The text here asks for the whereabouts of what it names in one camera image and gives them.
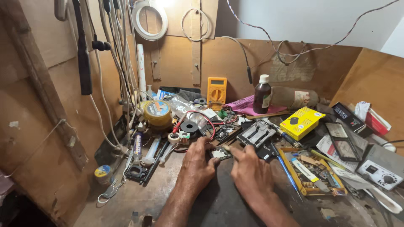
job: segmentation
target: pink paper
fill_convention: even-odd
[[[237,100],[235,102],[229,103],[228,105],[233,108],[233,111],[240,112],[243,114],[248,114],[252,116],[258,116],[261,114],[255,113],[253,110],[254,96],[248,96],[246,98]],[[269,105],[267,114],[277,113],[282,110],[285,110],[285,106],[273,106]]]

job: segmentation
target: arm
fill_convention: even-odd
[[[210,138],[202,137],[190,145],[156,227],[186,226],[196,197],[215,176],[215,164],[219,163],[218,158],[212,158],[206,163],[205,151],[214,147],[209,141]]]
[[[231,176],[251,209],[268,227],[298,227],[278,195],[270,165],[260,160],[254,147],[248,145],[243,151],[231,148],[235,160]]]

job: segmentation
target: multimeter display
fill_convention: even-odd
[[[212,80],[212,81],[210,82],[210,84],[223,85],[223,84],[225,84],[225,81],[224,81],[224,80]]]

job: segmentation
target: digital multimeter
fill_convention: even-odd
[[[227,79],[222,77],[208,78],[208,98],[207,103],[226,103]],[[212,110],[221,110],[220,104],[213,104]]]

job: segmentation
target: wooden workbench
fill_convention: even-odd
[[[241,148],[238,142],[233,146]],[[156,169],[145,187],[128,180],[106,204],[97,202],[98,195],[105,190],[98,185],[74,226],[135,227],[142,226],[141,222],[145,216],[152,216],[153,221],[157,220],[175,185],[184,155],[173,152],[166,164]],[[237,192],[230,176],[232,166],[233,159],[227,159],[217,167],[215,178],[195,201],[188,226],[265,226]],[[271,162],[271,168],[276,193],[301,226],[361,227],[372,226],[374,223],[374,226],[385,226],[382,215],[370,198],[359,201],[351,195],[336,198],[312,196],[303,198],[302,202],[288,182],[278,160]],[[324,218],[321,211],[330,217]],[[397,218],[392,216],[392,219],[395,227],[404,226]]]

